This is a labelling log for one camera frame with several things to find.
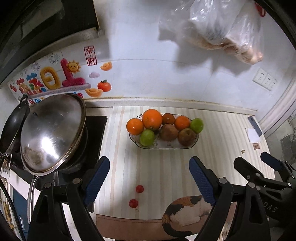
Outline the red cherry tomato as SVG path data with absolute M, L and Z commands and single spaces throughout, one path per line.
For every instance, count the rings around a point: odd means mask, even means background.
M 137 185 L 135 188 L 136 193 L 144 192 L 144 187 L 142 185 Z
M 138 201 L 136 199 L 131 199 L 128 204 L 131 208 L 137 208 Z

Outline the large orange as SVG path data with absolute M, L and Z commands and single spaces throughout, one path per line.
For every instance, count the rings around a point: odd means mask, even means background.
M 156 131 L 162 125 L 163 118 L 158 110 L 148 109 L 142 115 L 142 122 L 146 129 Z

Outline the white paper note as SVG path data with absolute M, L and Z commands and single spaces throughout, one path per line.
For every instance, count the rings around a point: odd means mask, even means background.
M 250 143 L 259 143 L 260 142 L 260 137 L 257 134 L 256 130 L 253 128 L 246 128 L 245 129 L 248 140 Z

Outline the dark smartphone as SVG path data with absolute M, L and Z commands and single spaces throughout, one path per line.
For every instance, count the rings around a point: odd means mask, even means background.
M 247 119 L 249 120 L 250 124 L 255 129 L 255 131 L 258 134 L 258 136 L 260 137 L 262 135 L 262 131 L 261 131 L 259 125 L 257 124 L 256 120 L 254 119 L 254 117 L 253 116 L 249 116 Z

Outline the brown red apple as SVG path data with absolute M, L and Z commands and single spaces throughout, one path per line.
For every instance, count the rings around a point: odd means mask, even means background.
M 173 141 L 178 137 L 178 130 L 171 124 L 167 123 L 159 131 L 159 137 L 163 141 Z
M 181 145 L 188 147 L 194 144 L 196 137 L 197 137 L 197 134 L 192 129 L 185 128 L 179 132 L 178 142 Z

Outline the green apple right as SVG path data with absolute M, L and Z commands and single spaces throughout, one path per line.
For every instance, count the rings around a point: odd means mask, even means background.
M 195 133 L 201 133 L 204 128 L 203 120 L 200 118 L 195 118 L 190 123 L 190 129 L 192 129 Z

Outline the floral white fruit plate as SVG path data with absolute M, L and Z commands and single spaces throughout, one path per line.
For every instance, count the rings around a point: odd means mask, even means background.
M 142 115 L 143 115 L 143 113 L 142 114 L 140 114 L 140 115 L 138 115 L 137 117 L 135 117 L 135 118 L 138 118 L 138 119 L 140 119 L 141 121 L 142 121 Z M 175 117 L 175 119 L 178 117 L 178 116 L 180 116 L 180 115 L 176 115 L 176 114 L 172 114 L 172 115 L 174 115 L 174 117 Z M 160 129 L 162 128 L 162 126 L 163 126 L 163 124 L 160 126 L 160 128 L 158 129 L 158 130 L 156 130 L 156 131 L 153 131 L 154 132 L 154 134 L 155 134 L 155 139 L 154 139 L 154 143 L 153 143 L 153 145 L 151 145 L 151 146 L 149 146 L 149 147 L 145 147 L 145 146 L 142 146 L 141 144 L 140 144 L 140 135 L 141 134 L 139 134 L 139 135 L 137 135 L 137 136 L 134 136 L 134 135 L 131 135 L 130 133 L 129 133 L 129 137 L 130 137 L 130 139 L 132 140 L 132 142 L 133 143 L 135 143 L 138 147 L 140 147 L 140 148 L 144 148 L 144 149 L 189 149 L 189 148 L 191 148 L 192 146 L 194 146 L 195 144 L 196 144 L 196 142 L 197 142 L 197 140 L 198 140 L 198 138 L 199 138 L 199 134 L 198 133 L 196 133 L 197 134 L 197 137 L 196 137 L 196 139 L 195 139 L 195 141 L 194 141 L 194 144 L 192 144 L 191 146 L 188 146 L 188 147 L 185 147 L 185 146 L 183 146 L 183 145 L 181 145 L 179 142 L 178 142 L 178 137 L 175 139 L 175 140 L 173 140 L 173 141 L 163 141 L 160 137 L 159 137 L 159 131 L 160 131 Z

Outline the brown red apple left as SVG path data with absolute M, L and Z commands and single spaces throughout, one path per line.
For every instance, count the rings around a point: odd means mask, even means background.
M 159 137 L 163 141 L 173 141 L 178 137 L 178 130 L 171 124 L 167 123 L 159 131 Z

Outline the green apple left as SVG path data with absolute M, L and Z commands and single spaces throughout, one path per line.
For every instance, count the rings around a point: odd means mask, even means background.
M 144 130 L 140 135 L 140 144 L 145 147 L 153 145 L 155 134 L 151 130 Z

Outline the dark small orange back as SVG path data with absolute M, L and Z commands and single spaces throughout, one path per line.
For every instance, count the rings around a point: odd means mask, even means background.
M 175 122 L 175 117 L 171 113 L 165 113 L 162 115 L 162 120 L 163 120 L 162 121 L 163 125 L 165 125 L 165 124 L 173 125 Z

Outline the steel pot lid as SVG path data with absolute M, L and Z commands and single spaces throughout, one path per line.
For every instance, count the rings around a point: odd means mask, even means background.
M 66 163 L 79 145 L 85 121 L 86 105 L 76 94 L 53 95 L 32 107 L 21 132 L 24 168 L 44 176 Z

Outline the black wok pan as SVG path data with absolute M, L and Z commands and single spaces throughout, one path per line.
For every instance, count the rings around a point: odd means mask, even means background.
M 4 125 L 1 133 L 1 155 L 19 152 L 22 127 L 29 113 L 28 96 L 24 94 Z

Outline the white wall socket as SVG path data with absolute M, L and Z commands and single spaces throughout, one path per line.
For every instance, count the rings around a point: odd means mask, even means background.
M 262 68 L 259 68 L 252 81 L 256 84 L 259 84 L 261 87 L 267 89 L 268 91 L 272 91 L 278 84 L 278 81 Z

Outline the colourful wall sticker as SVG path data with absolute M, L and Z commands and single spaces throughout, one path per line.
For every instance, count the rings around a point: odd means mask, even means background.
M 82 99 L 96 99 L 112 90 L 107 74 L 112 70 L 112 63 L 87 65 L 66 58 L 46 64 L 33 63 L 13 80 L 8 87 L 18 100 L 27 95 L 35 104 L 56 94 L 73 93 Z

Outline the red seal wall sticker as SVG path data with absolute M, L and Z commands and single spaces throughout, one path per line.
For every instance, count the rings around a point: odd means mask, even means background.
M 86 58 L 86 63 L 88 66 L 94 66 L 97 65 L 97 58 L 95 53 L 95 47 L 94 46 L 86 46 L 84 47 L 84 54 Z

